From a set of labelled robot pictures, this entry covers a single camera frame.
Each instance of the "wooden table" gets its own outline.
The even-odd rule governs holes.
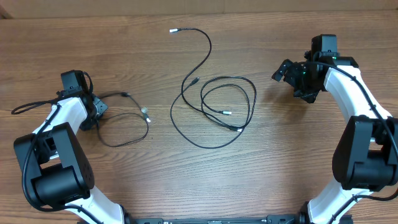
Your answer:
[[[170,121],[170,104],[184,76],[204,57],[203,35],[174,27],[197,27],[213,41],[213,53],[193,77],[201,81],[186,95],[200,104],[206,80],[241,75],[257,88],[252,122],[232,145],[200,149],[184,140]],[[359,63],[373,95],[398,115],[398,11],[300,12],[205,16],[97,17],[0,21],[0,222],[75,223],[68,212],[41,213],[26,202],[15,138],[31,133],[49,106],[13,116],[24,103],[47,100],[62,89],[60,74],[88,72],[95,93],[130,92],[149,108],[148,137],[120,148],[103,146],[95,131],[78,133],[93,167],[96,186],[134,217],[264,217],[295,213],[332,178],[331,158],[345,122],[329,93],[310,105],[292,97],[271,75],[286,58],[302,61],[311,38],[336,34],[338,49]],[[251,99],[253,92],[243,83]],[[107,116],[137,110],[122,98],[106,100]],[[225,89],[208,103],[241,116],[241,93]],[[215,146],[235,133],[215,126],[181,100],[177,125],[194,141]],[[126,118],[101,130],[112,143],[139,137],[144,123]],[[375,195],[393,193],[386,187]],[[350,211],[356,223],[397,223],[398,200],[363,200]]]

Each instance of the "table surface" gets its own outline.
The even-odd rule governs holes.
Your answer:
[[[200,149],[183,139],[170,121],[170,105],[185,75],[208,51],[203,35],[174,27],[205,30],[213,42],[208,61],[193,74],[200,82],[187,99],[200,105],[202,84],[221,75],[254,82],[253,119],[240,138],[221,149]],[[128,91],[149,108],[153,122],[145,140],[129,146],[103,146],[96,131],[78,140],[94,170],[96,186],[134,217],[264,217],[295,213],[332,178],[331,158],[345,122],[329,93],[312,105],[292,97],[286,83],[271,80],[282,61],[302,61],[311,38],[336,34],[338,50],[358,62],[378,102],[398,114],[398,11],[298,12],[206,16],[138,16],[0,21],[0,222],[75,223],[68,212],[41,213],[26,202],[13,150],[16,138],[31,133],[50,107],[11,115],[19,105],[47,100],[62,89],[60,74],[84,70],[94,92]],[[247,83],[242,84],[253,98]],[[216,91],[208,104],[244,121],[246,103],[235,89]],[[107,99],[107,116],[137,111],[124,98]],[[182,100],[177,125],[206,146],[236,134],[215,126]],[[111,143],[136,138],[145,124],[119,119],[101,130]],[[387,196],[393,187],[375,195]],[[356,223],[397,223],[398,200],[363,200],[350,213]]]

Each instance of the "cable plug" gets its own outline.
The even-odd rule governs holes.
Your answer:
[[[243,131],[243,129],[241,129],[241,128],[229,128],[229,130],[237,131],[237,132],[242,132]]]
[[[121,93],[120,93],[120,95],[121,95],[121,96],[123,96],[123,97],[128,97],[128,96],[130,95],[130,93],[127,93],[127,92],[121,92]]]
[[[189,85],[194,85],[199,81],[199,77],[196,77],[194,80],[192,80],[191,84]]]
[[[148,108],[147,108],[146,106],[143,107],[143,108],[141,108],[141,112],[142,112],[142,114],[144,115],[145,120],[146,120],[148,123],[150,123],[150,119],[149,119],[149,116],[148,116],[148,114],[147,114]]]
[[[179,29],[179,28],[170,29],[170,33],[178,32],[178,31],[180,31],[180,30],[181,30],[181,29]]]

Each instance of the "wooden tabletop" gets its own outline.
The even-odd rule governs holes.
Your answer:
[[[203,35],[169,34],[174,27],[203,29],[213,42],[208,61],[188,80],[201,78],[186,92],[194,105],[200,105],[200,88],[213,77],[239,75],[256,85],[253,119],[227,147],[200,149],[172,126],[170,105],[180,93],[182,79],[208,51]],[[345,122],[329,93],[320,93],[310,105],[293,98],[292,87],[271,80],[271,75],[286,58],[304,60],[311,38],[320,34],[337,35],[341,55],[355,58],[378,102],[398,115],[398,11],[1,20],[0,222],[77,220],[68,212],[36,211],[21,189],[13,142],[37,128],[50,106],[10,113],[19,105],[55,98],[62,90],[60,74],[73,69],[90,74],[94,93],[128,91],[149,109],[149,134],[137,144],[108,148],[98,141],[95,130],[77,134],[96,186],[134,217],[296,213],[332,178],[331,158]],[[242,84],[252,101],[247,83],[225,83]],[[105,102],[110,107],[106,116],[138,111],[124,98]],[[246,103],[235,89],[216,91],[207,102],[232,111],[230,122],[244,121]],[[205,146],[222,144],[236,134],[215,126],[182,100],[177,101],[174,116],[188,137]],[[135,117],[107,125],[101,133],[111,143],[145,131],[145,123]],[[394,190],[386,187],[375,195],[387,196]],[[397,209],[398,200],[364,199],[350,213],[356,223],[397,223]]]

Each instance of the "black and white robotic arm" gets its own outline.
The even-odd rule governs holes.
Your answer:
[[[333,156],[334,178],[296,215],[268,215],[267,218],[239,220],[237,223],[292,224],[292,220],[295,224],[352,223],[352,219],[345,218],[344,214],[361,198],[355,195],[371,195],[398,181],[398,155],[380,117],[396,141],[398,120],[374,99],[354,59],[340,57],[335,35],[314,37],[312,50],[305,57],[307,62],[303,63],[285,60],[272,78],[277,81],[284,78],[294,87],[294,97],[308,103],[315,101],[319,91],[330,92],[336,100],[347,127]],[[154,220],[155,224],[163,223],[161,218],[132,219],[121,205],[111,202],[95,187],[90,163],[75,135],[79,128],[91,129],[108,107],[93,94],[91,80],[90,87],[87,86],[84,74],[74,70],[63,73],[64,90],[52,102],[52,111],[46,121],[32,134],[14,142],[22,172],[27,156],[30,156],[26,180],[23,180],[28,194],[25,196],[30,198],[28,201],[35,208],[50,205],[55,209],[69,210],[90,224],[153,224]],[[369,105],[364,91],[373,105]],[[39,136],[37,142],[32,142],[36,135]],[[370,151],[371,141],[382,145],[382,150]],[[31,144],[35,144],[35,149],[29,154]],[[60,158],[60,164],[45,169],[40,167],[56,157]],[[174,220],[173,223],[235,223],[235,220],[216,220]]]

